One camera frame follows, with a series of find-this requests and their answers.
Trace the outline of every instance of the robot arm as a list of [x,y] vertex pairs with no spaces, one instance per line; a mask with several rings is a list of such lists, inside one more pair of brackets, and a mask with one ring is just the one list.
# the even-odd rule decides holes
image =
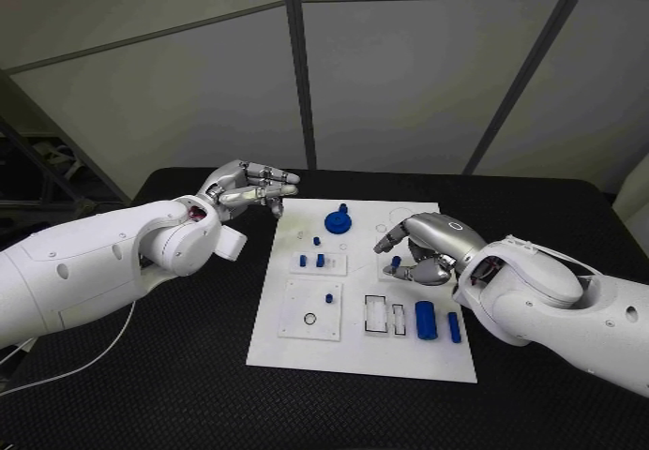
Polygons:
[[[437,285],[458,273],[452,299],[473,310],[507,344],[546,346],[581,370],[649,397],[649,287],[601,275],[553,250],[507,236],[486,245],[455,219],[435,213],[408,218],[377,242],[389,251],[409,236],[416,266],[383,272]],[[582,265],[578,277],[558,260]]]
[[191,275],[212,253],[235,261],[246,237],[222,222],[250,204],[279,217],[297,182],[291,173],[232,161],[194,196],[57,225],[0,252],[0,348],[100,318]]

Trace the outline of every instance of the rectangular slot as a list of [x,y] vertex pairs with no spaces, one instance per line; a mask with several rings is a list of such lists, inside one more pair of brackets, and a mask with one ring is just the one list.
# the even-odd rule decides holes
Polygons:
[[392,305],[392,313],[395,315],[395,336],[405,336],[405,311],[402,305]]
[[[324,255],[324,263],[317,267],[317,255]],[[291,264],[288,271],[292,274],[302,275],[333,275],[344,277],[347,275],[347,255],[341,253],[312,253],[310,251],[295,251],[291,255]]]
[[387,335],[387,306],[385,297],[364,295],[364,333],[369,336]]

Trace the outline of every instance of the black table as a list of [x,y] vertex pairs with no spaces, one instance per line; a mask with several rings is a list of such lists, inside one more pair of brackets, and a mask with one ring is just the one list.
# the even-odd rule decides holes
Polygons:
[[[209,172],[157,171],[137,203],[196,192]],[[649,261],[585,182],[295,172],[301,197],[439,202],[487,241],[512,233],[649,282]],[[239,261],[213,257],[193,277],[160,286],[90,368],[0,398],[1,439],[33,449],[647,448],[649,399],[539,345],[510,347],[468,311],[478,384],[246,367],[274,223],[261,208],[232,221],[248,235]],[[11,385],[87,362],[125,315],[126,308],[38,339]]]

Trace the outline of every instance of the blue cylinder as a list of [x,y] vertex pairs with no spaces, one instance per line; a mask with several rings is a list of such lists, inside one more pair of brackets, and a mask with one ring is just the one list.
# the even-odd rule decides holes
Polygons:
[[462,336],[460,335],[457,312],[448,312],[448,328],[449,328],[449,340],[452,340],[452,342],[458,344],[462,341]]
[[416,336],[422,340],[437,339],[435,307],[429,302],[415,303]]
[[351,228],[351,218],[347,214],[347,205],[344,203],[340,204],[337,211],[324,217],[324,228],[328,233],[343,234]]

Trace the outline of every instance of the peg board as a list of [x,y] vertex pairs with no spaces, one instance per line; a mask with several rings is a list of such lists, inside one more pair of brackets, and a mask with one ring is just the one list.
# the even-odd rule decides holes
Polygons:
[[[346,203],[349,207],[351,229],[344,234],[331,234],[324,229],[324,217],[337,210],[340,203]],[[399,255],[405,264],[412,262],[406,240],[389,254],[376,255],[372,250],[377,239],[395,225],[412,214],[422,212],[439,212],[438,205],[429,202],[284,200],[284,216],[276,224],[249,341],[249,366],[477,382],[462,312],[451,299],[454,283],[424,287],[382,275],[382,266],[389,264],[392,256]],[[314,236],[320,238],[318,247],[314,245]],[[344,254],[346,276],[291,273],[295,254],[299,253]],[[287,314],[282,311],[292,311],[295,308],[294,304],[285,308],[291,281],[298,281],[299,284],[311,281],[312,286],[333,282],[338,286],[337,298],[331,304],[325,304],[324,298],[320,299],[317,295],[305,296],[308,298],[304,301],[304,311],[338,308],[336,340],[281,336],[285,329],[281,327],[285,321],[282,314]],[[392,305],[402,305],[405,337],[393,335],[393,326],[389,326],[390,331],[385,337],[366,335],[364,295],[385,296],[387,322],[393,321]],[[415,303],[419,300],[432,302],[435,306],[435,340],[421,340],[416,337]],[[460,344],[449,340],[448,312],[457,312],[462,336]]]

